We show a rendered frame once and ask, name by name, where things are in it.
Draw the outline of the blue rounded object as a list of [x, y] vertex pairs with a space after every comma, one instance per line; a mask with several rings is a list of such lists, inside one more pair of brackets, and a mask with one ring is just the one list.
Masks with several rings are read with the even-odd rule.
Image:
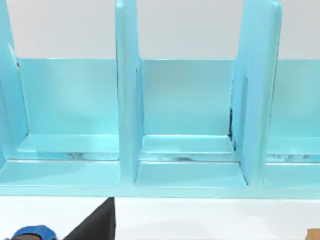
[[18, 229], [10, 240], [57, 240], [57, 235], [46, 225], [30, 225]]

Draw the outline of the light blue rack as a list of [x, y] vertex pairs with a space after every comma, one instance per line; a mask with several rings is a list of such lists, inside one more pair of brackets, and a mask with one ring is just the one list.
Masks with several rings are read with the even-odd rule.
[[244, 0], [235, 59], [16, 55], [0, 0], [0, 196], [320, 200], [320, 57], [279, 59], [283, 6]]

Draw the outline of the brown object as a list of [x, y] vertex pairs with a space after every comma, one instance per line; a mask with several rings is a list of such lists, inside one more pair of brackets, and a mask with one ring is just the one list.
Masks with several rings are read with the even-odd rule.
[[309, 228], [305, 240], [320, 240], [320, 228]]

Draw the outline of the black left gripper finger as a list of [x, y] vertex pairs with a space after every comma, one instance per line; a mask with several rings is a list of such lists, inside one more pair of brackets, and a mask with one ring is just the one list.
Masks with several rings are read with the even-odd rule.
[[115, 240], [115, 198], [108, 197], [63, 240]]

